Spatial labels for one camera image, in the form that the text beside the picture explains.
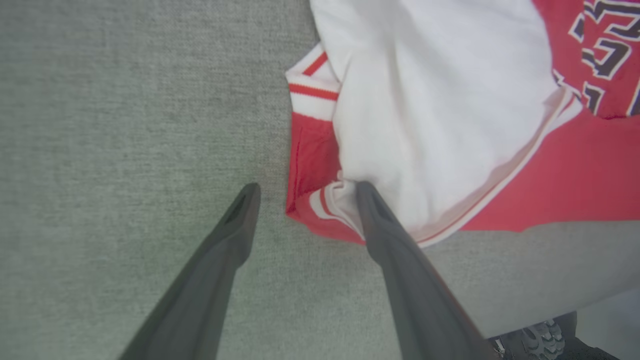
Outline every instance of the red stripe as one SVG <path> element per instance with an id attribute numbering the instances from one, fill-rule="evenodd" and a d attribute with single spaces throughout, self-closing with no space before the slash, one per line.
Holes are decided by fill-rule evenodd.
<path id="1" fill-rule="evenodd" d="M 329 207 L 326 205 L 326 199 L 324 198 L 324 188 L 320 189 L 320 203 L 322 204 L 322 208 L 324 209 L 325 213 L 331 216 L 335 216 L 331 213 L 331 211 L 329 211 Z"/>
<path id="2" fill-rule="evenodd" d="M 322 53 L 309 67 L 302 73 L 306 76 L 313 75 L 327 61 L 326 53 Z"/>
<path id="3" fill-rule="evenodd" d="M 337 100 L 338 95 L 340 95 L 337 92 L 321 90 L 318 88 L 311 88 L 309 86 L 298 85 L 298 84 L 289 84 L 289 91 L 294 94 L 309 95 L 309 96 L 319 97 L 321 99 L 334 100 L 334 101 Z"/>

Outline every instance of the folded clothing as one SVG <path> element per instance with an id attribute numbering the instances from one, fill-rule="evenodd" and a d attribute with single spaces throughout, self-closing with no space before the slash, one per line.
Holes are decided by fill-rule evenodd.
<path id="1" fill-rule="evenodd" d="M 614 86 L 616 76 L 625 74 L 626 84 L 635 76 L 636 87 L 627 88 L 637 93 L 640 68 L 627 67 L 637 58 L 631 50 L 615 57 L 601 50 L 608 43 L 595 40 L 587 44 L 593 56 L 581 55 L 576 65 L 590 72 L 556 60 L 565 50 L 582 54 L 581 44 L 597 32 L 588 30 L 591 20 L 576 20 L 587 19 L 587 10 L 559 20 L 554 7 L 312 1 L 321 43 L 287 71 L 287 214 L 315 233 L 361 242 L 354 191 L 366 180 L 420 246 L 463 226 L 517 231 L 552 221 L 640 218 L 632 186 L 640 180 L 633 166 L 640 122 L 634 105 L 620 101 L 629 91 Z M 582 30 L 583 43 L 554 40 L 578 40 L 563 27 Z M 612 66 L 611 58 L 622 64 Z M 610 86 L 590 85 L 589 77 L 605 70 Z M 578 92 L 573 84 L 580 81 L 587 85 Z M 602 90 L 597 102 L 595 87 Z M 608 100 L 610 89 L 616 96 Z M 588 111 L 616 117 L 621 104 L 632 117 L 604 120 Z M 598 156 L 583 156 L 590 151 Z M 576 186 L 576 176 L 588 178 Z"/>

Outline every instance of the gray fabric surface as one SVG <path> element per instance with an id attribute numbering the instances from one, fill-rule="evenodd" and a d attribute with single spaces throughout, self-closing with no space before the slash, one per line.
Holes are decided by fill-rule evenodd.
<path id="1" fill-rule="evenodd" d="M 0 2 L 0 358 L 114 359 L 243 184 L 262 186 L 219 359 L 397 359 L 363 247 L 285 218 L 304 0 Z M 630 288 L 637 223 L 428 251 L 488 336 Z"/>

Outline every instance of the red and white garment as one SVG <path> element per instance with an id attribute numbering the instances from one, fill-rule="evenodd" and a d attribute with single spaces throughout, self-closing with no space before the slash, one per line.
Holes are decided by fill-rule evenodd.
<path id="1" fill-rule="evenodd" d="M 311 3 L 321 43 L 287 71 L 286 209 L 311 231 L 362 242 L 364 180 L 423 247 L 640 218 L 637 4 Z"/>

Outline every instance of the white fabric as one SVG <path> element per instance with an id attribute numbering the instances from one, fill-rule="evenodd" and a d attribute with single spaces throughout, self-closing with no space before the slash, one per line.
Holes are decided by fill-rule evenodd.
<path id="1" fill-rule="evenodd" d="M 528 0 L 311 4 L 330 62 L 314 87 L 335 90 L 331 74 L 340 92 L 342 171 L 326 202 L 356 227 L 353 183 L 366 180 L 416 241 L 444 238 L 515 176 L 572 99 L 551 97 L 545 25 Z"/>

